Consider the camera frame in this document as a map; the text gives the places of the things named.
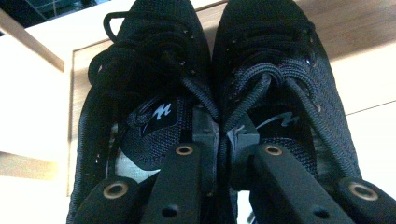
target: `gray logo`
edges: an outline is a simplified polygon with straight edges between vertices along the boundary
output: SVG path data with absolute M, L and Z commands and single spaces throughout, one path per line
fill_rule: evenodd
M 158 109 L 152 114 L 152 117 L 154 118 L 155 115 L 157 115 L 157 120 L 161 119 L 161 116 L 164 114 L 167 116 L 171 110 L 169 108 L 171 107 L 172 104 L 169 104 L 165 107 L 165 104 L 162 104 L 158 107 Z
M 283 119 L 282 123 L 280 124 L 282 127 L 288 127 L 291 122 L 294 122 L 294 124 L 296 124 L 297 121 L 300 119 L 300 117 L 297 116 L 297 117 L 293 118 L 293 113 L 286 112 L 286 113 L 283 113 L 283 114 L 280 114 L 280 115 L 276 115 L 276 116 L 266 120 L 261 125 L 257 126 L 256 129 L 260 129 L 260 127 L 262 127 L 262 126 L 264 126 L 264 125 L 266 125 L 268 123 L 271 123 L 271 122 L 273 122 L 275 120 L 278 120 L 278 119 Z

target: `shoelace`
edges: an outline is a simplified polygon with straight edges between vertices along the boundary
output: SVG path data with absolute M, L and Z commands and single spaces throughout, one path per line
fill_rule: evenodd
M 248 35 L 231 38 L 231 44 L 226 49 L 232 75 L 231 83 L 224 92 L 228 96 L 224 107 L 230 108 L 223 115 L 225 132 L 235 128 L 242 116 L 265 97 L 271 86 L 303 89 L 305 96 L 301 97 L 307 97 L 320 110 L 317 85 L 308 75 L 312 66 L 315 66 L 315 55 L 309 46 L 309 30 L 313 29 L 313 25 L 296 25 L 300 28 L 304 26 L 305 29 L 298 31 L 290 27 L 289 30 L 296 31 L 284 34 L 283 31 L 275 30 L 275 25 L 258 25 L 233 31 L 234 34 Z M 229 159 L 229 152 L 219 153 L 220 174 L 227 176 Z
M 131 126 L 143 126 L 149 122 L 152 107 L 179 83 L 182 83 L 207 108 L 213 118 L 217 119 L 219 112 L 205 83 L 199 79 L 202 75 L 188 65 L 188 61 L 194 60 L 189 55 L 195 52 L 191 42 L 194 36 L 190 35 L 191 32 L 182 24 L 178 24 L 179 31 L 172 22 L 155 21 L 150 26 L 139 27 L 139 34 L 134 35 L 133 39 L 119 41 L 111 31 L 110 21 L 114 18 L 139 16 L 138 13 L 131 12 L 107 14 L 104 26 L 114 44 L 92 59 L 88 71 L 92 86 L 115 100 L 137 101 L 138 107 L 128 117 L 128 125 Z M 159 74 L 159 78 L 164 76 L 163 78 L 168 80 L 149 98 L 144 99 L 140 92 L 128 91 L 131 74 L 120 72 L 120 67 L 133 67 L 136 64 L 143 66 L 150 73 Z M 109 152 L 107 175 L 115 174 L 115 159 L 128 128 L 127 125 L 119 124 L 118 134 Z

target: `black sneaker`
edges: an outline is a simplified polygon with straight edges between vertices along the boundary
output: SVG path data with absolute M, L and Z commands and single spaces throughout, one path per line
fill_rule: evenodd
M 125 18 L 117 36 L 114 18 Z M 195 105 L 218 117 L 207 85 L 209 50 L 190 1 L 137 0 L 128 12 L 108 14 L 105 30 L 114 44 L 89 67 L 68 223 L 102 180 L 134 172 L 119 161 L 155 171 L 172 145 L 191 142 Z
M 261 143 L 287 147 L 325 189 L 361 177 L 329 59 L 293 1 L 230 0 L 212 63 L 222 115 L 219 176 L 229 176 L 229 139 L 248 114 Z

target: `round hole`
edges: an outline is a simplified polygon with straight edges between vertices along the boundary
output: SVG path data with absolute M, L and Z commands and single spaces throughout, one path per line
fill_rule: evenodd
M 280 156 L 282 155 L 282 150 L 277 147 L 266 147 L 265 151 L 273 156 Z
M 378 199 L 378 194 L 363 184 L 353 182 L 349 185 L 349 191 L 366 201 L 375 201 Z
M 319 207 L 319 206 L 316 206 L 314 208 L 313 213 L 315 216 L 320 217 L 322 219 L 328 219 L 330 217 L 329 212 L 326 209 Z
M 170 205 L 163 209 L 163 217 L 175 217 L 177 216 L 177 207 L 175 205 Z
M 187 156 L 190 155 L 192 152 L 193 152 L 192 147 L 183 146 L 183 147 L 178 147 L 176 149 L 176 153 L 180 156 Z
M 128 191 L 128 185 L 125 182 L 115 182 L 109 186 L 107 186 L 103 190 L 103 195 L 107 199 L 118 199 L 122 197 Z

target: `metal grommet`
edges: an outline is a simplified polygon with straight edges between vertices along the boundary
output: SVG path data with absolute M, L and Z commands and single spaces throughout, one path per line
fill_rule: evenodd
M 350 183 L 349 191 L 353 195 L 355 195 L 363 200 L 366 200 L 366 201 L 378 200 L 378 194 L 375 191 L 373 191 L 372 189 L 370 189 L 360 183 L 356 183 L 356 182 Z
M 103 190 L 105 198 L 113 200 L 122 197 L 128 192 L 128 185 L 125 182 L 117 181 Z
M 190 155 L 194 149 L 192 147 L 182 146 L 176 149 L 176 153 L 180 156 L 187 156 Z
M 273 156 L 280 156 L 283 153 L 283 151 L 280 148 L 272 147 L 272 146 L 266 147 L 264 150 L 266 153 Z

